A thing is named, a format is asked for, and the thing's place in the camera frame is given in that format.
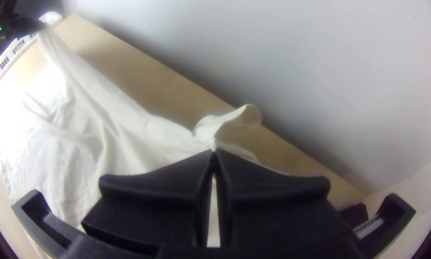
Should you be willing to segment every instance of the wrinkled sheet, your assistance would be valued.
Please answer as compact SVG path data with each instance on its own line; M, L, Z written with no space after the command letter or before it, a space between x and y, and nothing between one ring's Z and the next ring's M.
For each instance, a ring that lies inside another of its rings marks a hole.
M215 150L219 128L242 126L238 118L253 108L205 117L190 131L148 113L52 31L38 37L47 64L27 85L0 85L3 177L12 203L37 189L53 213L73 226L100 198L100 176L143 174ZM254 124L260 120L257 112ZM254 159L239 147L224 146ZM217 245L216 213L212 216L209 244Z

